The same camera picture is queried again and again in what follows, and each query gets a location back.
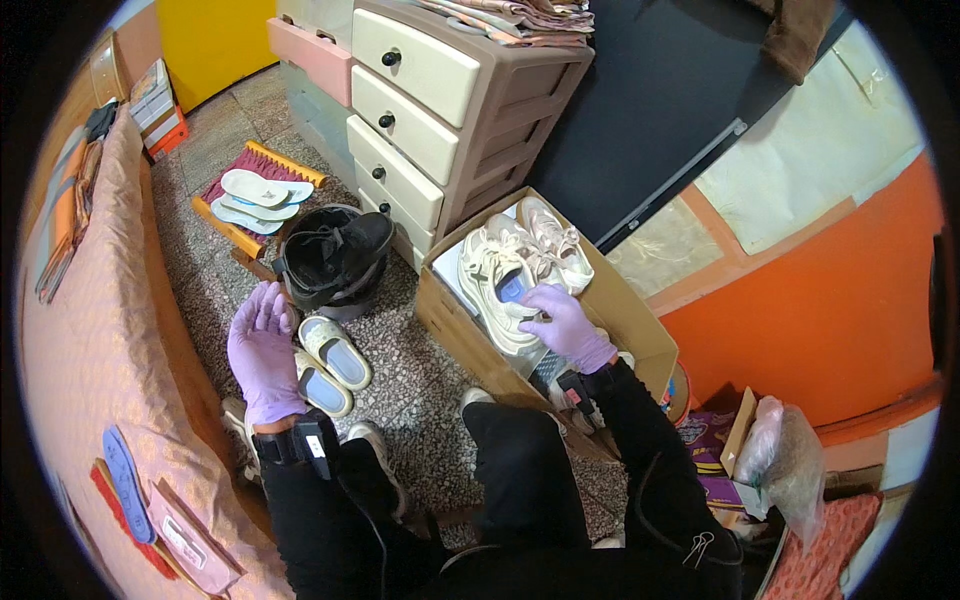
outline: pink drawer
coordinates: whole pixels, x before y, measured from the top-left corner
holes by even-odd
[[[267,19],[267,38],[271,52],[306,71],[311,82],[349,108],[353,63],[349,52],[278,18]]]

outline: yellow wall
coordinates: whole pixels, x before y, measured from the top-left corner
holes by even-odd
[[[156,0],[163,59],[184,112],[276,62],[266,20],[274,0]]]

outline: sleeve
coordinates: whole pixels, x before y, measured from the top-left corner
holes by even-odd
[[[585,386],[627,470],[628,547],[670,541],[688,549],[697,533],[718,529],[684,442],[630,367],[618,360],[587,375]]]
[[[375,597],[379,546],[340,486],[308,463],[261,465],[276,549],[298,600]]]

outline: purple box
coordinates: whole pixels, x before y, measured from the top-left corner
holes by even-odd
[[[707,495],[707,506],[728,511],[745,512],[743,500],[736,490],[733,481],[726,475],[709,476],[699,475],[700,485],[704,487],[704,493]]]
[[[726,477],[720,457],[735,417],[733,411],[690,413],[677,428],[698,473]]]

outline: hand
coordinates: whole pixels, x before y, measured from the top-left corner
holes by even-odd
[[[581,373],[597,372],[616,356],[616,346],[600,337],[587,320],[580,302],[562,285],[540,283],[524,294],[520,303],[542,310],[551,321],[525,321],[518,329],[539,337],[548,348],[576,365]]]
[[[247,419],[254,425],[307,411],[300,398],[286,308],[280,284],[263,281],[240,305],[230,325],[227,358],[247,401]]]

